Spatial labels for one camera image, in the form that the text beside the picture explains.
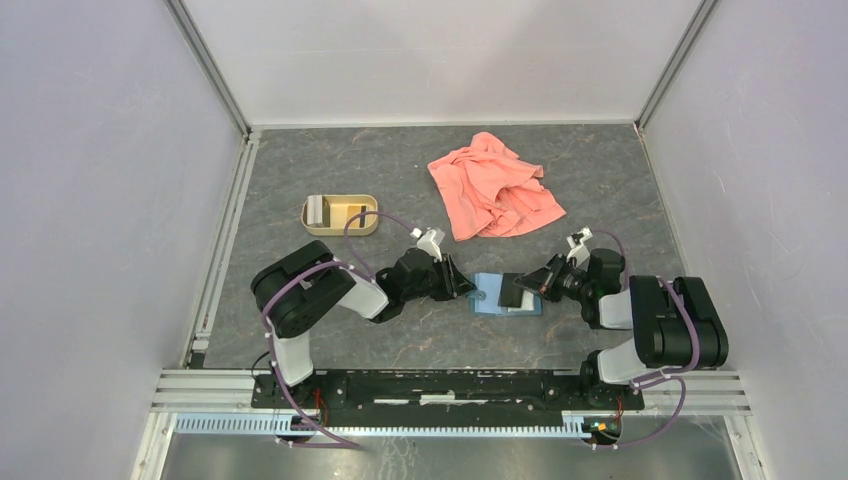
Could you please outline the blue card holder wallet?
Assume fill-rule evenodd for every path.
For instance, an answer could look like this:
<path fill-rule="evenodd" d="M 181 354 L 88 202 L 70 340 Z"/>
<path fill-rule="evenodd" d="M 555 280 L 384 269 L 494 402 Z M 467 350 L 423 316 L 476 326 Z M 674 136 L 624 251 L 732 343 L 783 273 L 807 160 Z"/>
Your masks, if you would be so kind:
<path fill-rule="evenodd" d="M 476 289 L 469 293 L 471 311 L 477 315 L 490 315 L 499 317 L 526 317 L 540 316 L 542 314 L 542 300 L 538 295 L 519 288 L 521 305 L 502 306 L 501 290 L 504 284 L 502 273 L 479 272 L 472 276 L 472 282 Z"/>

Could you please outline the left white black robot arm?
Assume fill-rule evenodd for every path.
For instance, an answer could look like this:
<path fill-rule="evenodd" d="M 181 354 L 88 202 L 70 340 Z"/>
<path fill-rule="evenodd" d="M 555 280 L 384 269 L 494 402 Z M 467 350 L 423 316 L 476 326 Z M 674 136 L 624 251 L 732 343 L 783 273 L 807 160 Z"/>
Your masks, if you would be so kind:
<path fill-rule="evenodd" d="M 413 247 L 369 277 L 319 240 L 264 268 L 250 283 L 278 379 L 275 392 L 295 408 L 314 394 L 310 331 L 333 308 L 380 324 L 398 316 L 412 300 L 451 301 L 475 290 L 448 254 L 435 256 Z"/>

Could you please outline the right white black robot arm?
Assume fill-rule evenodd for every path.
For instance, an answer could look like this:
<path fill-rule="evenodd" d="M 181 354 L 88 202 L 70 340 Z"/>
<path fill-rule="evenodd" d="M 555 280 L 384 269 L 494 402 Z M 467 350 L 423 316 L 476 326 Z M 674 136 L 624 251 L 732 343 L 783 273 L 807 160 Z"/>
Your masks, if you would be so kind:
<path fill-rule="evenodd" d="M 726 330 L 701 278 L 667 281 L 630 275 L 626 267 L 619 252 L 597 248 L 583 261 L 558 254 L 511 282 L 543 301 L 578 303 L 592 329 L 630 333 L 582 362 L 577 392 L 591 408 L 606 406 L 618 386 L 651 387 L 678 374 L 717 369 L 729 356 Z"/>

